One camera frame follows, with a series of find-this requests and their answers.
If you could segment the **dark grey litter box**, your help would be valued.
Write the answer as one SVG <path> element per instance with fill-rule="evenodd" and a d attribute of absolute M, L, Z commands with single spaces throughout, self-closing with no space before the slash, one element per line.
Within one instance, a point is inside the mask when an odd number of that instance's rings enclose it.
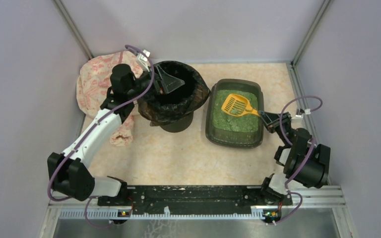
<path fill-rule="evenodd" d="M 206 138 L 217 145 L 233 148 L 255 148 L 263 141 L 263 125 L 253 114 L 238 116 L 245 106 L 238 109 L 222 108 L 231 94 L 248 99 L 254 110 L 264 108 L 263 93 L 258 83 L 242 79 L 221 79 L 212 87 L 206 115 Z"/>

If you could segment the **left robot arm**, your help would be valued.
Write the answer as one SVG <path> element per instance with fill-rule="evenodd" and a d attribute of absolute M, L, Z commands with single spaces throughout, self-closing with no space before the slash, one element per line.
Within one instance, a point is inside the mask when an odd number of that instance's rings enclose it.
<path fill-rule="evenodd" d="M 61 153 L 52 153 L 47 159 L 48 197 L 56 191 L 70 198 L 84 201 L 91 197 L 119 197 L 123 181 L 117 178 L 95 178 L 88 170 L 96 153 L 120 127 L 134 108 L 134 102 L 147 92 L 167 95 L 185 85 L 185 81 L 167 73 L 159 65 L 136 78 L 128 64 L 118 64 L 110 75 L 111 86 L 106 99 L 93 122 Z"/>

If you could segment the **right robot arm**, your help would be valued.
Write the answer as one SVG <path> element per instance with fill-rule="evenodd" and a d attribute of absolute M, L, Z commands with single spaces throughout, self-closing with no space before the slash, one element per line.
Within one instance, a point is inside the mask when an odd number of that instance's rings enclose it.
<path fill-rule="evenodd" d="M 289 113 L 274 114 L 259 111 L 266 130 L 277 133 L 284 145 L 279 146 L 274 159 L 283 166 L 283 173 L 266 177 L 261 195 L 267 204 L 288 198 L 293 187 L 321 188 L 327 184 L 331 148 L 317 144 L 304 128 L 293 128 Z"/>

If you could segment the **yellow litter scoop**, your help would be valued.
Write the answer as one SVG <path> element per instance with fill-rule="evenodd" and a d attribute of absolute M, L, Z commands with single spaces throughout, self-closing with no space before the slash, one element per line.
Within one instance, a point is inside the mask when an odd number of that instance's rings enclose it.
<path fill-rule="evenodd" d="M 251 106 L 250 101 L 239 94 L 229 94 L 222 104 L 221 110 L 234 117 L 242 117 L 245 115 L 255 115 L 259 117 L 258 111 Z"/>

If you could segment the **black trash bin with bag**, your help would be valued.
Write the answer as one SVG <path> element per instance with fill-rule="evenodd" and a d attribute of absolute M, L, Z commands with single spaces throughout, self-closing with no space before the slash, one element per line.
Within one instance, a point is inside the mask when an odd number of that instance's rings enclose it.
<path fill-rule="evenodd" d="M 187 129 L 193 120 L 193 113 L 210 96 L 210 89 L 201 74 L 192 66 L 173 60 L 162 61 L 154 66 L 156 79 L 167 74 L 184 81 L 184 85 L 169 94 L 158 94 L 151 88 L 137 100 L 138 112 L 164 131 L 177 133 Z"/>

